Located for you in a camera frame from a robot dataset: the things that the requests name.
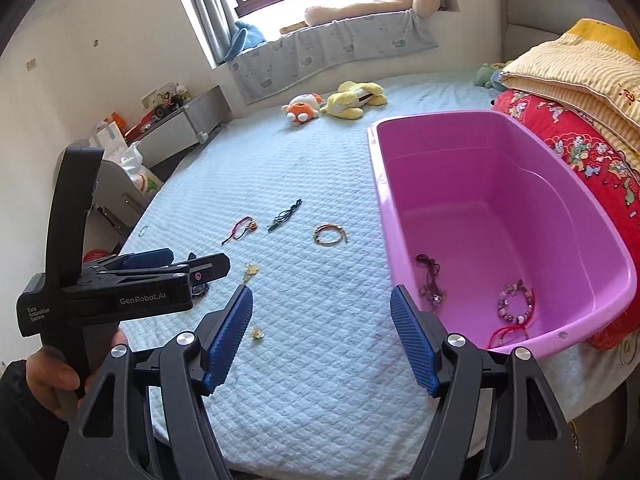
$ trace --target bed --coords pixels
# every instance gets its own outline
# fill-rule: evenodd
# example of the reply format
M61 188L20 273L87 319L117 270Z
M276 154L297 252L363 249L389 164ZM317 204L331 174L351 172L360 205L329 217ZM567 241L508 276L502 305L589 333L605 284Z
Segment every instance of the bed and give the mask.
M124 252L169 247L180 259L219 251L245 215L258 222L256 232L224 247L229 276L212 283L191 311L123 323L134 350L163 345L223 308L245 264L259 267L248 285L252 324L265 337L244 339L226 384L206 399L230 468L285 480L408 475L436 403L415 383L389 316L367 127L395 115L488 109L496 93L473 86L473 76L379 81L389 104L367 107L359 121L323 116L295 128L279 108L235 120L169 179L132 232ZM299 198L299 211L268 233L274 216ZM314 228L326 222L342 225L348 243L315 245ZM617 349L581 343L541 366L571 420L622 384L640 355L628 360L625 366ZM471 453L482 448L489 400L481 399ZM152 411L165 438L157 391Z

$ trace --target pink plastic basin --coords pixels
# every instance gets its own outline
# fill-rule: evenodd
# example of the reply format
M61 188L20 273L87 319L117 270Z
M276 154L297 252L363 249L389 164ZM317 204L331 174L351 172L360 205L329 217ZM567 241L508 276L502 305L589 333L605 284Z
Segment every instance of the pink plastic basin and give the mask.
M447 291L435 313L449 332L487 348L503 326L500 292L524 280L536 310L510 333L510 352L559 352L605 327L636 293L636 271L604 209L574 172L532 132L489 111L386 119L369 130L391 277L421 310L426 270L440 264ZM510 302L524 314L522 296Z

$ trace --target finger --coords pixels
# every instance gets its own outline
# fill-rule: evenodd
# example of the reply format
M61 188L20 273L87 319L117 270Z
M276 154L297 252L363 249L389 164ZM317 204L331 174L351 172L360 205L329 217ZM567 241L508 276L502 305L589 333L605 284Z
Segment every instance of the finger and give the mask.
M124 331L119 328L118 331L113 335L113 339L111 340L111 348L116 345L128 345L129 339Z
M95 374L90 375L86 378L86 381L84 382L84 392L86 394L89 393L89 390L91 389L91 386L94 384L95 382Z
M70 366L42 351L27 359L26 380L33 397L61 418L62 410L54 388L75 390L80 386L80 378Z
M80 377L71 366L43 351L27 359L26 372L30 387L75 390L80 386Z

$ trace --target yellow charm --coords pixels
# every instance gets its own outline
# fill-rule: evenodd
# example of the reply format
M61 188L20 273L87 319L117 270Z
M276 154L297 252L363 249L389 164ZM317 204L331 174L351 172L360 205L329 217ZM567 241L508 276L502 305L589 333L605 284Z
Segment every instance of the yellow charm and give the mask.
M249 334L254 339L262 339L264 337L264 332L262 330L260 330L259 326L253 325L250 330L251 330L251 332L249 332Z
M242 283L246 285L251 279L251 277L255 276L258 273L258 270L260 269L258 268L257 265L246 264L246 267L244 268L244 277L242 278Z

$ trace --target gray headboard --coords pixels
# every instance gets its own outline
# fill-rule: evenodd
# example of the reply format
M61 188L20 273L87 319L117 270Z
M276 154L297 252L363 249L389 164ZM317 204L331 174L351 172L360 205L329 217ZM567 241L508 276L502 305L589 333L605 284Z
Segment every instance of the gray headboard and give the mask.
M606 0L502 0L502 60L556 40L581 18L625 28Z

